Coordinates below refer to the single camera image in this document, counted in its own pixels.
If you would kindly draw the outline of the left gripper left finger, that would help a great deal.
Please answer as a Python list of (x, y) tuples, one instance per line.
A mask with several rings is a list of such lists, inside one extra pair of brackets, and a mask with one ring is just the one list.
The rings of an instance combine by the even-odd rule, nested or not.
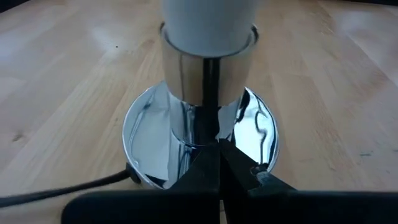
[(167, 190), (109, 190), (67, 203), (62, 223), (219, 223), (220, 145), (202, 149)]

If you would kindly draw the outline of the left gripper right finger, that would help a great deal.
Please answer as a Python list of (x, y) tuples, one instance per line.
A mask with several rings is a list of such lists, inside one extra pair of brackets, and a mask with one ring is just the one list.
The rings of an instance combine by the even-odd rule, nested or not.
[(297, 190), (221, 141), (228, 223), (397, 223), (397, 192)]

